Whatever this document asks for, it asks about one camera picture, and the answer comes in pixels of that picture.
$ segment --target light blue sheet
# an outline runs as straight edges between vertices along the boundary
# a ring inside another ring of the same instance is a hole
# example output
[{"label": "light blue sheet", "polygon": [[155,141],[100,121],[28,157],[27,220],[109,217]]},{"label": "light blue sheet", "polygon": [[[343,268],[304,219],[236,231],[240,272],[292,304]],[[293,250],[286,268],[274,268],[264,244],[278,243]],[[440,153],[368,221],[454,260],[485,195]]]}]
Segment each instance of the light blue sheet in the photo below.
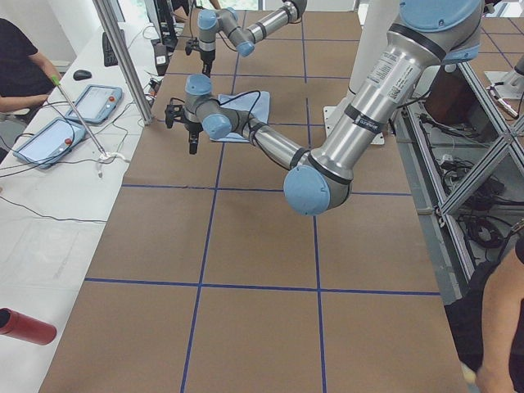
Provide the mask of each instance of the light blue sheet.
[{"label": "light blue sheet", "polygon": [[[257,97],[259,96],[257,93],[250,93],[243,97],[240,97],[234,101],[231,101],[228,104],[222,105],[223,108],[228,109],[236,109],[237,111],[248,111],[253,106],[253,103],[257,100]],[[236,96],[229,96],[227,94],[219,94],[219,101],[226,102]],[[269,92],[260,92],[260,98],[258,98],[258,101],[256,101],[255,107],[251,110],[251,113],[254,117],[256,117],[258,120],[267,123],[269,118]],[[247,143],[245,138],[241,137],[237,133],[229,133],[227,136],[221,138],[221,139],[212,139],[216,142],[240,142],[240,143]]]}]

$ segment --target red can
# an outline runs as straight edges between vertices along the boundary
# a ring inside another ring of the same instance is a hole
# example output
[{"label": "red can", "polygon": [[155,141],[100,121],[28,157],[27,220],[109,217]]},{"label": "red can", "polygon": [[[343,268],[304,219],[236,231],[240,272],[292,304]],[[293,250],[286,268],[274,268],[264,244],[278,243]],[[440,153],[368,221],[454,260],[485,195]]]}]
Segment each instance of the red can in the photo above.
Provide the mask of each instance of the red can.
[{"label": "red can", "polygon": [[0,334],[45,346],[55,339],[56,328],[12,309],[0,309]]}]

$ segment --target computer mouse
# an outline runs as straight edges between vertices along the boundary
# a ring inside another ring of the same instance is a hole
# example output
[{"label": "computer mouse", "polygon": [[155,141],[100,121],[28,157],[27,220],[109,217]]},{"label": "computer mouse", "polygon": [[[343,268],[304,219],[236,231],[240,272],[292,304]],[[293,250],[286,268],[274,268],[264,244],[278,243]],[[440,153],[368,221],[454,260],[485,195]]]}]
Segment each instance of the computer mouse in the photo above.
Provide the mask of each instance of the computer mouse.
[{"label": "computer mouse", "polygon": [[73,74],[73,79],[74,80],[83,80],[83,79],[89,79],[92,76],[93,75],[87,70],[76,70],[75,73]]}]

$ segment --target tablet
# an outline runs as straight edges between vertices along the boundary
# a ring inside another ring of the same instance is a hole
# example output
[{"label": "tablet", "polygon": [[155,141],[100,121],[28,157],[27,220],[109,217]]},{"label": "tablet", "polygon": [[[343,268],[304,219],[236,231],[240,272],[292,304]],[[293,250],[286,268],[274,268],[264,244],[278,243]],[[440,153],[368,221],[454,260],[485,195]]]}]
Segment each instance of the tablet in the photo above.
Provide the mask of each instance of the tablet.
[{"label": "tablet", "polygon": [[84,135],[82,125],[56,118],[15,149],[13,156],[46,169],[69,153]]},{"label": "tablet", "polygon": [[[101,124],[116,108],[122,98],[122,89],[113,86],[89,84],[76,99],[76,109],[88,124]],[[73,109],[69,109],[65,118],[79,122]]]}]

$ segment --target blue joint cap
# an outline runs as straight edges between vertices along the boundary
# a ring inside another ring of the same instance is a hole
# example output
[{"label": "blue joint cap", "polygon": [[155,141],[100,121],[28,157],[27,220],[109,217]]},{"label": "blue joint cap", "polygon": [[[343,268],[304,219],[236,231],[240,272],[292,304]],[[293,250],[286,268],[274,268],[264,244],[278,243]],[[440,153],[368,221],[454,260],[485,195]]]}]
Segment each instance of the blue joint cap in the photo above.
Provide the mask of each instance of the blue joint cap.
[{"label": "blue joint cap", "polygon": [[452,51],[448,53],[448,56],[442,61],[443,65],[446,64],[457,64],[465,61],[470,61],[478,56],[478,52],[481,50],[481,45],[475,45],[474,47],[467,47],[458,51]]},{"label": "blue joint cap", "polygon": [[255,45],[251,41],[244,41],[237,45],[237,50],[240,56],[247,57],[255,50]]},{"label": "blue joint cap", "polygon": [[227,7],[226,10],[230,11],[233,14],[233,18],[235,18],[235,20],[238,21],[238,14],[234,8]]},{"label": "blue joint cap", "polygon": [[189,75],[186,80],[186,93],[193,96],[205,96],[213,91],[213,84],[204,74]]},{"label": "blue joint cap", "polygon": [[480,6],[481,0],[401,0],[399,14],[407,27],[436,33],[464,22]]},{"label": "blue joint cap", "polygon": [[284,180],[284,194],[287,203],[301,215],[323,213],[331,199],[326,179],[307,165],[299,165],[289,171]]},{"label": "blue joint cap", "polygon": [[211,139],[224,138],[233,129],[229,119],[220,113],[207,116],[204,121],[202,121],[202,128]]},{"label": "blue joint cap", "polygon": [[217,21],[216,13],[212,10],[202,10],[198,14],[198,27],[201,30],[211,30]]}]

